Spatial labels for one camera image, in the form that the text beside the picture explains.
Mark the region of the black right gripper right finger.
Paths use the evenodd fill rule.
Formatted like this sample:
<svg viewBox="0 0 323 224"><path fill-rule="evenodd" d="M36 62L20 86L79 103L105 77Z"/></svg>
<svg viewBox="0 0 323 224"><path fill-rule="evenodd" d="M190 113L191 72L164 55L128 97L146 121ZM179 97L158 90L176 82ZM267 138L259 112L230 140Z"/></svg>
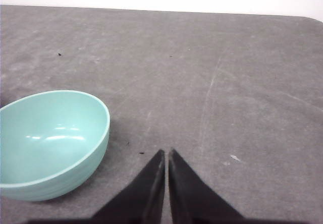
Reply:
<svg viewBox="0 0 323 224"><path fill-rule="evenodd" d="M173 220L243 220L212 190L176 149L169 153L169 193Z"/></svg>

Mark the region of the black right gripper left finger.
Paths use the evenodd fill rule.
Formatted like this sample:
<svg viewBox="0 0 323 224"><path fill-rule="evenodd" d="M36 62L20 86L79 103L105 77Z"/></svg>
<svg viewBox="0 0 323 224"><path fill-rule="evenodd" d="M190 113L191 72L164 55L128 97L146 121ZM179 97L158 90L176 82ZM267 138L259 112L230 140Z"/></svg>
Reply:
<svg viewBox="0 0 323 224"><path fill-rule="evenodd" d="M135 179L106 203L93 220L161 220L165 195L165 152L159 150Z"/></svg>

